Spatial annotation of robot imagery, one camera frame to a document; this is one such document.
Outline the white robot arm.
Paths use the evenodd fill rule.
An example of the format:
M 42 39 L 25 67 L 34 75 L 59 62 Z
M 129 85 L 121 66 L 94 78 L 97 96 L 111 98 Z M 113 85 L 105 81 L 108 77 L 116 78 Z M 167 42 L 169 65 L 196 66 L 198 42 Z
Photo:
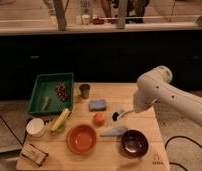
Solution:
M 172 78 L 172 72 L 166 66 L 158 66 L 142 74 L 137 79 L 133 110 L 136 113 L 143 112 L 159 100 L 202 127 L 202 97 L 172 86 Z

